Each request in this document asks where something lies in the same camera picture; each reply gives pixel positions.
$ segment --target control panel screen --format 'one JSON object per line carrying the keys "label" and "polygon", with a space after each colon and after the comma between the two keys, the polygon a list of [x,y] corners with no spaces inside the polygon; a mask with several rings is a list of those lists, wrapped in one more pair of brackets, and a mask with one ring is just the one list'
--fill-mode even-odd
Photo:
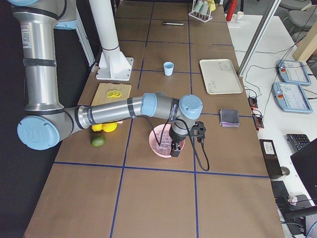
{"label": "control panel screen", "polygon": [[307,105],[305,97],[298,85],[281,83],[279,87],[288,108],[309,110],[309,106]]}

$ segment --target white cup on table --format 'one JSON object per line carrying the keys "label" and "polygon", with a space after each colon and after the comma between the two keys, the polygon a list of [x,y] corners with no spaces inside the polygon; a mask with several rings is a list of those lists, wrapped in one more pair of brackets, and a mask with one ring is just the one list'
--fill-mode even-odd
{"label": "white cup on table", "polygon": [[236,19],[237,20],[241,20],[243,15],[244,15],[244,12],[242,12],[242,11],[237,12],[237,18]]}

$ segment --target test tube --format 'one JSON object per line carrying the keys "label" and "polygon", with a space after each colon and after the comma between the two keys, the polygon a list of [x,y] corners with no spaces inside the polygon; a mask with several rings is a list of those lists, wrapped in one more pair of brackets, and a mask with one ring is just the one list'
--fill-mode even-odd
{"label": "test tube", "polygon": [[200,8],[202,8],[203,4],[204,4],[203,1],[198,1],[198,2],[196,3],[195,7],[194,7],[194,11],[195,11],[195,12],[199,12],[199,11],[200,11]]}
{"label": "test tube", "polygon": [[204,4],[202,6],[202,8],[200,9],[199,13],[203,16],[207,15],[207,12],[208,12],[208,2],[204,1]]}

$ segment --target white table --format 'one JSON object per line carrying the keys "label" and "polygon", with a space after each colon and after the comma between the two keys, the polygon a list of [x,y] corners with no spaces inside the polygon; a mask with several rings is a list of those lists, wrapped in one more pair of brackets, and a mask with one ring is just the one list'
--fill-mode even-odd
{"label": "white table", "polygon": [[[235,47],[239,64],[245,55],[245,51],[248,49],[261,18],[262,16],[245,15],[239,21],[233,20],[228,23],[231,39]],[[255,53],[252,56],[250,63],[246,68],[243,80],[245,86],[256,91],[258,95],[260,93],[262,94],[258,97],[258,106],[262,113],[265,112],[264,129],[258,132],[258,138],[273,140],[280,165],[285,166],[290,170],[290,175],[282,178],[281,180],[284,181],[290,195],[304,194],[308,199],[310,199],[310,196],[292,165],[290,156],[293,154],[293,151],[286,140],[286,134],[306,134],[310,141],[317,138],[317,126],[315,125],[315,122],[317,121],[317,100],[310,100],[310,104],[314,112],[309,115],[287,113],[282,111],[275,102],[273,94],[270,92],[274,79],[276,82],[281,81],[279,76],[276,77],[276,68],[261,69],[252,66],[256,65],[263,68],[276,67],[277,61],[285,56],[286,51],[277,54],[267,53],[276,53],[278,51],[285,50],[293,44],[294,43],[290,35],[279,17],[274,16],[256,49],[256,52],[258,53]],[[294,60],[292,54],[295,49],[296,46],[294,46],[291,53],[288,54],[286,58],[287,60]],[[309,73],[311,73],[308,66],[306,66],[306,69]],[[314,76],[311,76],[311,81],[312,85],[304,88],[317,92],[317,81]],[[257,87],[249,84],[248,82],[258,86],[261,92],[259,92]],[[316,97],[314,94],[310,94],[308,92],[305,93],[307,97]],[[283,225],[283,229],[285,237],[291,238],[292,236],[286,225]]]}

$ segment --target black box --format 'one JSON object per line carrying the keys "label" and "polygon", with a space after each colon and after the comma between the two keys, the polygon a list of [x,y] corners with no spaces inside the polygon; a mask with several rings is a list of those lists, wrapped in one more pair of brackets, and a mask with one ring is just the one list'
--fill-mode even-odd
{"label": "black box", "polygon": [[260,139],[260,145],[269,177],[271,179],[278,179],[282,177],[283,173],[278,162],[273,141]]}

